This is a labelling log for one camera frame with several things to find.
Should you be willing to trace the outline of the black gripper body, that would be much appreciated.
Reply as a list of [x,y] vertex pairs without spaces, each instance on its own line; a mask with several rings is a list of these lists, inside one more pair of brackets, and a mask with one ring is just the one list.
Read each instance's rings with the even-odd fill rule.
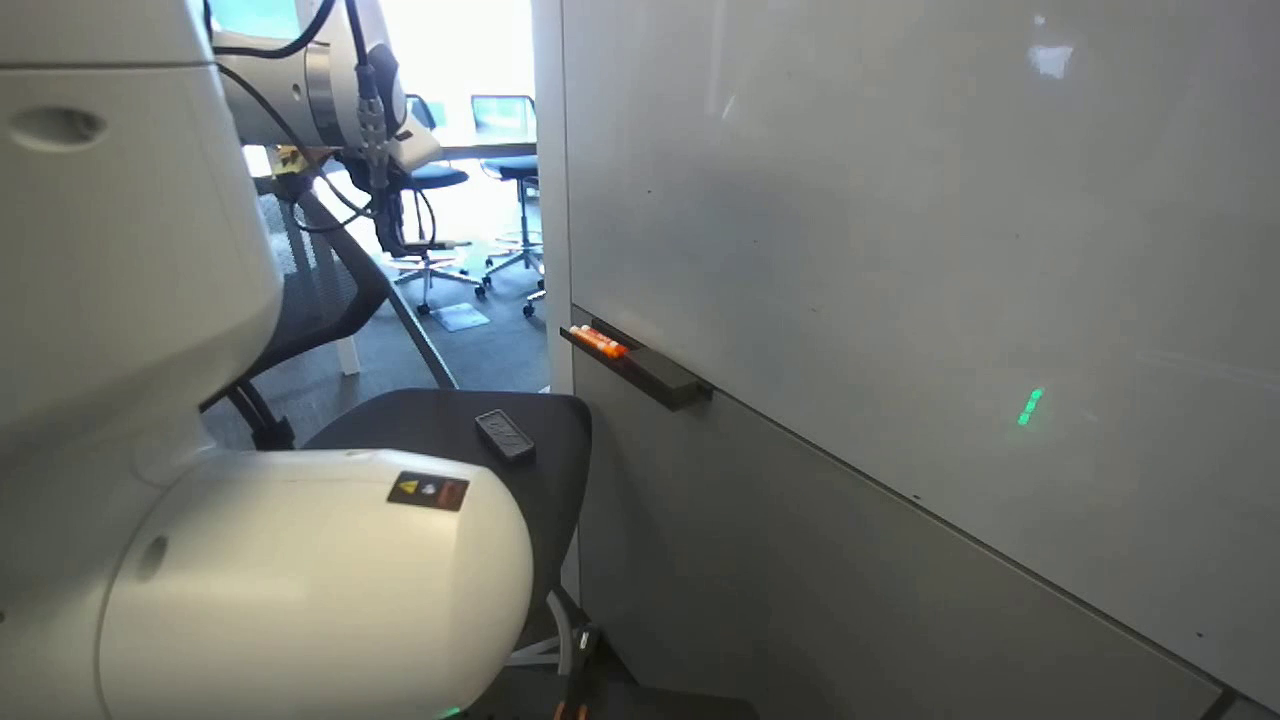
[[427,158],[427,136],[412,123],[399,123],[382,141],[366,141],[360,149],[363,175],[360,189],[371,200],[375,239],[382,253],[404,257],[404,202],[399,192],[408,189],[412,173]]

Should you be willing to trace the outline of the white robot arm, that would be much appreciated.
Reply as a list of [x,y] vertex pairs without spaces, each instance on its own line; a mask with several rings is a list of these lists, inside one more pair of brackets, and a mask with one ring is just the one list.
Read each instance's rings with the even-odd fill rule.
[[532,601],[495,472],[248,451],[198,407],[284,282],[245,168],[430,156],[366,3],[297,35],[198,0],[0,0],[0,720],[444,720]]

